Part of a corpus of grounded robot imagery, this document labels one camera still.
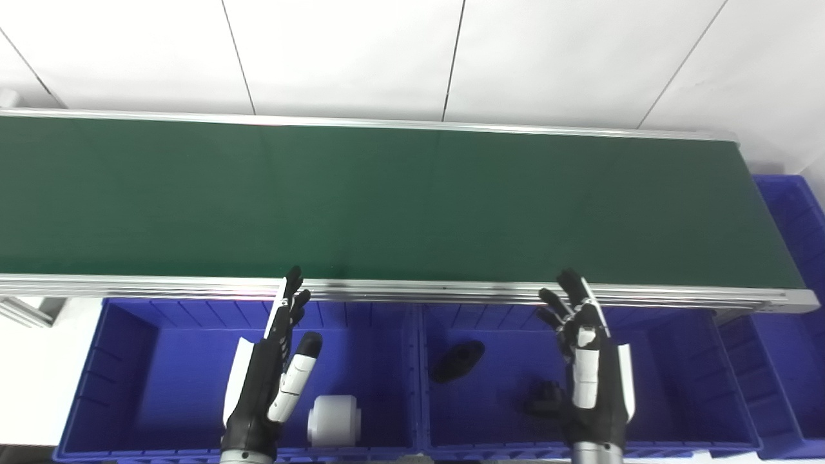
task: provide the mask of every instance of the blue plastic bin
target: blue plastic bin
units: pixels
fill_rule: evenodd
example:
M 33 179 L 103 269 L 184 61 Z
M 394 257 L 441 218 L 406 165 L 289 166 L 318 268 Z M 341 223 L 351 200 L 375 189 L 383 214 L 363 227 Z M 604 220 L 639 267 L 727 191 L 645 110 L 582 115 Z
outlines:
M 825 216 L 804 178 L 754 176 L 806 286 L 825 301 Z M 825 310 L 720 328 L 762 459 L 825 457 Z
M 522 412 L 531 387 L 564 385 L 554 332 L 523 305 L 429 305 L 423 314 L 422 371 L 455 344 L 486 352 L 464 377 L 422 377 L 425 453 L 434 459 L 567 457 L 553 420 Z M 619 343 L 632 343 L 636 414 L 628 457 L 745 452 L 760 446 L 711 314 L 701 310 L 607 309 Z
M 109 300 L 101 314 L 59 462 L 217 462 L 226 379 L 238 337 L 260 335 L 258 301 Z M 521 412 L 530 388 L 563 379 L 554 333 L 533 306 L 315 303 L 296 330 L 324 337 L 316 370 L 279 443 L 285 461 L 566 457 L 557 424 Z M 759 441 L 711 314 L 608 309 L 633 347 L 636 415 L 629 457 L 693 450 L 744 452 Z M 487 352 L 466 377 L 431 384 L 427 372 L 453 343 Z M 309 447 L 317 395 L 352 394 L 362 408 L 359 447 Z
M 223 398 L 238 337 L 260 337 L 260 301 L 109 300 L 101 314 L 59 462 L 217 462 Z M 314 303 L 295 331 L 323 336 L 321 360 L 280 441 L 285 461 L 390 460 L 417 444 L 418 328 L 410 307 Z M 311 448 L 318 395 L 354 395 L 359 447 Z

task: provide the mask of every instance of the white spool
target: white spool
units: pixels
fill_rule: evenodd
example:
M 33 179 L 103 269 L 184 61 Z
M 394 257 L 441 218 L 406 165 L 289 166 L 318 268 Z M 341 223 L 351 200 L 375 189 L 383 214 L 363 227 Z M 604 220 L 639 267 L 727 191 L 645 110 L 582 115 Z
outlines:
M 352 395 L 322 395 L 309 410 L 307 438 L 314 447 L 354 447 L 361 439 L 361 410 Z
M 21 100 L 19 93 L 10 88 L 0 88 L 0 108 L 17 108 Z

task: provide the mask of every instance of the black object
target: black object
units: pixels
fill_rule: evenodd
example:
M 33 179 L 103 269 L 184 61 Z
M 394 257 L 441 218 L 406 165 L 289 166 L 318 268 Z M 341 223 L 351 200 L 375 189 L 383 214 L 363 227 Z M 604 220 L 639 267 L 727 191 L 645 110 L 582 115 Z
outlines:
M 558 382 L 542 381 L 524 404 L 524 411 L 532 416 L 558 419 L 564 402 L 564 391 Z
M 447 383 L 466 376 L 484 355 L 484 343 L 473 340 L 453 345 L 444 357 L 430 370 L 435 383 Z

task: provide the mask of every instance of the robotic hand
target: robotic hand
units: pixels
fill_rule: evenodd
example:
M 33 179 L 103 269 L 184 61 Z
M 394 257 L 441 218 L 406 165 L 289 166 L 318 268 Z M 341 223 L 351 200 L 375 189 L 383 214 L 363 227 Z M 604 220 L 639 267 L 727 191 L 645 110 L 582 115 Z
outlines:
M 263 338 L 257 343 L 238 341 L 224 399 L 222 464 L 272 464 L 276 458 L 281 428 L 321 352 L 321 335 L 307 332 L 289 362 L 292 329 L 309 301 L 308 290 L 297 293 L 302 283 L 296 266 L 281 282 L 276 297 L 280 306 L 273 306 Z
M 556 331 L 568 362 L 569 396 L 557 392 L 558 417 L 573 450 L 573 464 L 621 464 L 625 427 L 635 410 L 629 345 L 613 342 L 599 302 L 583 277 L 566 269 L 556 281 L 570 305 L 542 288 L 539 298 L 549 308 L 540 308 L 537 315 Z

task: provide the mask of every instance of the green conveyor belt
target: green conveyor belt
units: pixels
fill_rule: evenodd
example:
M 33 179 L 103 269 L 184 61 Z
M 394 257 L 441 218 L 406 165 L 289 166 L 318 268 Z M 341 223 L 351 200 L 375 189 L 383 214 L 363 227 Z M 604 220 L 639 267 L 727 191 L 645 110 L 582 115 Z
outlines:
M 804 287 L 736 144 L 0 117 L 0 272 Z

